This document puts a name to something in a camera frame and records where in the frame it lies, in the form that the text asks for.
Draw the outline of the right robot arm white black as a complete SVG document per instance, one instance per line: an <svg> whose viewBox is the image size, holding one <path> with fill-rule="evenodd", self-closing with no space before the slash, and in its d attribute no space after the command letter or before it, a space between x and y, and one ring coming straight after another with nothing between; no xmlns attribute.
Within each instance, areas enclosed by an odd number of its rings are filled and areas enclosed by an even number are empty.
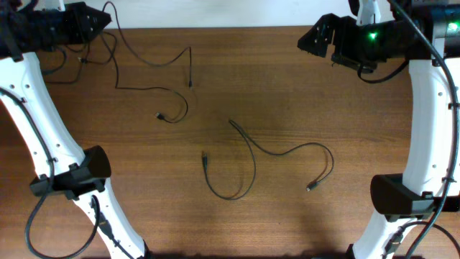
<svg viewBox="0 0 460 259"><path fill-rule="evenodd" d="M298 47L359 77L402 58L413 91L410 151L405 170L376 175L373 214L347 258L392 258L412 228L421 235L442 212L459 210L459 5L449 1L392 1L383 22L374 1L351 1L351 16L323 15Z"/></svg>

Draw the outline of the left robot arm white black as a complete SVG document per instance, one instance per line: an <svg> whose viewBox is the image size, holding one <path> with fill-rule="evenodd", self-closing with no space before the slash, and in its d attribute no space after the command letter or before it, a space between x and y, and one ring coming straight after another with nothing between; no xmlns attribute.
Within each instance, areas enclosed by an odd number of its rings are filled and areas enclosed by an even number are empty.
<svg viewBox="0 0 460 259"><path fill-rule="evenodd" d="M33 219L47 197L63 195L93 224L112 258L151 258L145 241L123 213L111 186L111 166L100 146L83 150L65 127L49 95L39 50L90 43L111 22L106 12L83 2L59 3L37 11L36 1L1 2L1 102L25 141L36 176L30 184L39 197L24 231L29 251Z"/></svg>

